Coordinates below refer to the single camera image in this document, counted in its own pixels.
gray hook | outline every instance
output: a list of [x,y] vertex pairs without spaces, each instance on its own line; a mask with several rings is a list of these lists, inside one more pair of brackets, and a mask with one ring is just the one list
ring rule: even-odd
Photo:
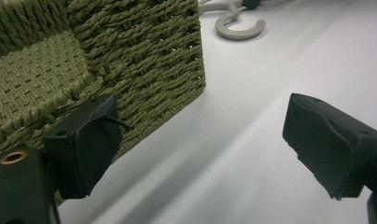
[[220,35],[227,37],[229,39],[247,39],[256,35],[259,35],[264,27],[265,21],[259,20],[257,21],[256,25],[251,29],[244,30],[244,31],[233,31],[228,29],[225,24],[227,21],[230,20],[237,20],[240,15],[239,7],[248,7],[254,9],[258,6],[260,1],[256,0],[240,0],[237,2],[231,3],[213,3],[213,4],[205,4],[211,0],[202,0],[199,2],[200,6],[200,13],[204,13],[206,11],[215,11],[215,10],[228,10],[229,12],[224,14],[223,16],[219,17],[216,21],[216,29]]

